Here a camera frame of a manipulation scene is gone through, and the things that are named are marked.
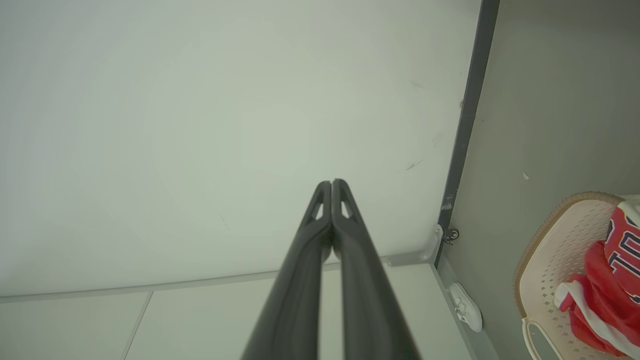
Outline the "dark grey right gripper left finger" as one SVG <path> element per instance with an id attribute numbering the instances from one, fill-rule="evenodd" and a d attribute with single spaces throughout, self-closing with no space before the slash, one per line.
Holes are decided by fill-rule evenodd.
<path id="1" fill-rule="evenodd" d="M 332 185 L 311 196 L 243 360 L 316 360 L 323 265 L 332 251 Z"/>

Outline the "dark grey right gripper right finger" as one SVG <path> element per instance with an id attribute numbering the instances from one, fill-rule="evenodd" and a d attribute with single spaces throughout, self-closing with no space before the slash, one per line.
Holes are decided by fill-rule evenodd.
<path id="1" fill-rule="evenodd" d="M 333 250 L 342 274 L 346 360 L 419 360 L 421 355 L 345 180 L 332 183 Z"/>

